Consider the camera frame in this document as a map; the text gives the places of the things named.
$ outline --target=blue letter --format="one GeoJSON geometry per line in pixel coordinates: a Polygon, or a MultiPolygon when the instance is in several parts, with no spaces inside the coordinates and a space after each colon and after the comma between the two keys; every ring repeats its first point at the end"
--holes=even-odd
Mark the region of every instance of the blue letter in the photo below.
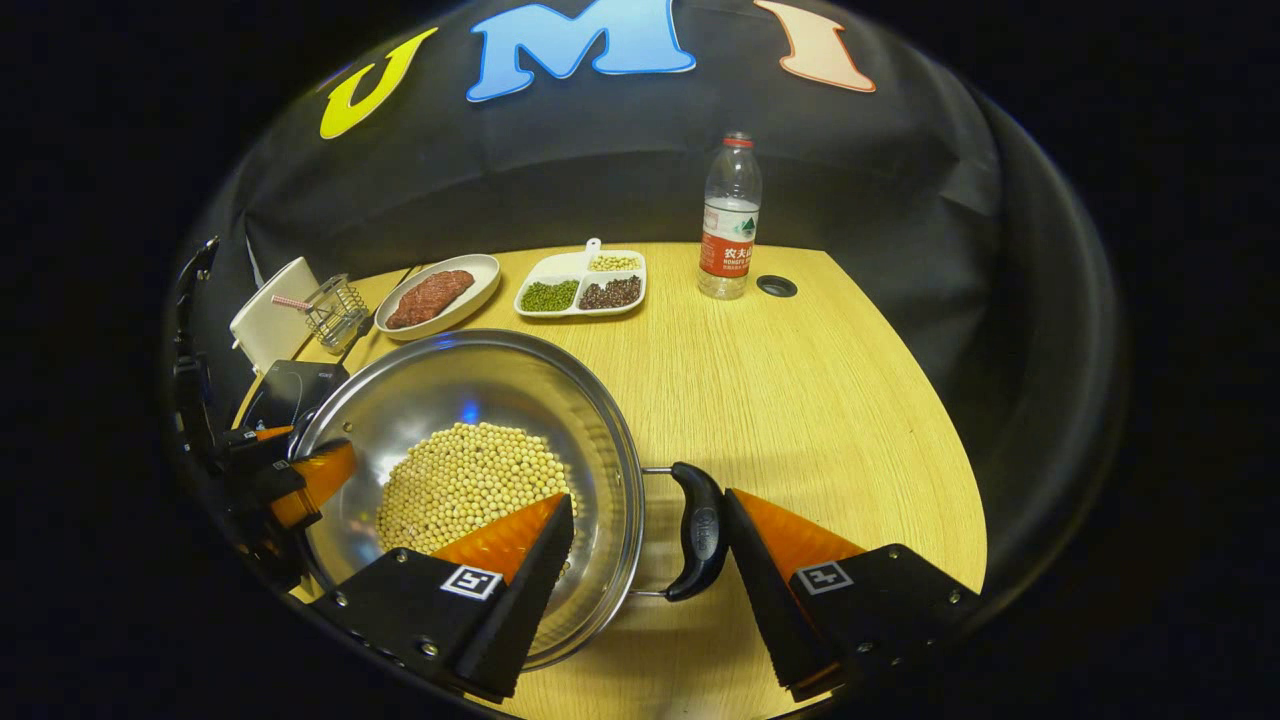
{"type": "Polygon", "coordinates": [[[586,50],[604,33],[604,53],[591,63],[604,74],[682,73],[696,60],[680,49],[671,0],[595,0],[570,19],[545,5],[525,5],[476,23],[484,33],[480,82],[467,100],[483,102],[529,87],[534,73],[520,67],[520,49],[547,72],[573,74],[586,50]]]}

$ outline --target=straw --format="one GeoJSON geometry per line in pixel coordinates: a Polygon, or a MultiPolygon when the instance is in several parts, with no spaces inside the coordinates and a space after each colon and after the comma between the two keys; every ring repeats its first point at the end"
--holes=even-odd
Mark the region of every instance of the straw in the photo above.
{"type": "Polygon", "coordinates": [[[291,300],[288,297],[282,297],[279,295],[273,295],[271,302],[275,302],[276,305],[284,305],[285,307],[293,307],[294,310],[302,310],[303,313],[311,309],[311,305],[302,302],[301,300],[291,300]]]}

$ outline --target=table surface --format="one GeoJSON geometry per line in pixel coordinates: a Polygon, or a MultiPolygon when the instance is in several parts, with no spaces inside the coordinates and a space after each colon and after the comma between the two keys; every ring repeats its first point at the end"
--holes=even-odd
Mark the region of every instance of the table surface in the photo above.
{"type": "MultiPolygon", "coordinates": [[[[581,247],[525,250],[495,255],[498,291],[452,329],[525,332],[575,355],[613,395],[644,465],[690,462],[723,488],[755,493],[861,547],[905,543],[982,589],[986,523],[955,428],[910,351],[826,252],[756,246],[746,295],[718,301],[698,291],[698,243],[605,249],[645,255],[648,290],[635,310],[520,316],[512,302],[532,265],[581,247]],[[799,293],[765,295],[754,284],[758,274],[788,278],[799,293]]],[[[355,284],[374,307],[403,274],[355,284]]],[[[374,329],[347,369],[401,345],[374,329]]],[[[308,342],[297,359],[334,356],[308,342]]],[[[632,587],[654,589],[681,568],[682,495],[660,475],[646,479],[645,492],[632,587]]],[[[294,593],[312,598],[307,587],[294,593]]],[[[777,684],[730,559],[692,600],[628,597],[588,646],[521,675],[516,697],[495,707],[539,719],[690,719],[773,717],[800,705],[777,684]]]]}

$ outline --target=steak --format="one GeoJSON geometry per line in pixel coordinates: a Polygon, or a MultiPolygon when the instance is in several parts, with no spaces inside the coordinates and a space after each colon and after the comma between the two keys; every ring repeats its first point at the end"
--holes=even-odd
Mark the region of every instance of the steak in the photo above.
{"type": "Polygon", "coordinates": [[[445,270],[428,275],[401,297],[396,311],[387,319],[387,327],[390,329],[407,328],[430,320],[443,313],[475,282],[476,279],[466,270],[445,270]]]}

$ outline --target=pot rim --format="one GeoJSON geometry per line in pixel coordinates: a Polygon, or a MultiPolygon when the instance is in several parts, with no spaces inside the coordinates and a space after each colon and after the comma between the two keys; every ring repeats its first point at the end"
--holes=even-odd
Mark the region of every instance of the pot rim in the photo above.
{"type": "MultiPolygon", "coordinates": [[[[635,441],[627,427],[622,411],[618,409],[613,396],[609,395],[604,383],[588,369],[577,357],[559,346],[540,337],[527,333],[504,329],[461,329],[434,334],[422,340],[408,342],[390,352],[374,360],[369,365],[357,370],[351,378],[338,387],[324,404],[316,410],[314,418],[302,432],[294,452],[291,456],[303,456],[314,450],[320,436],[320,430],[326,428],[333,420],[337,409],[356,391],[364,388],[376,378],[388,372],[392,366],[406,361],[410,357],[428,355],[452,347],[465,347],[471,345],[500,346],[520,352],[538,356],[540,360],[550,363],[558,370],[568,375],[582,393],[591,401],[600,414],[604,425],[609,429],[613,445],[618,451],[621,466],[623,502],[627,511],[623,514],[625,527],[622,529],[622,557],[618,568],[613,573],[612,580],[604,589],[600,602],[595,610],[575,629],[564,641],[530,655],[525,660],[524,671],[548,667],[559,662],[598,635],[621,610],[627,598],[631,583],[635,580],[636,568],[640,562],[640,547],[644,542],[644,515],[645,493],[644,479],[640,469],[640,459],[636,454],[635,441]]],[[[307,532],[307,551],[312,552],[310,528],[307,532]]],[[[332,578],[324,571],[319,559],[314,559],[312,573],[323,585],[333,585],[332,578]]]]}

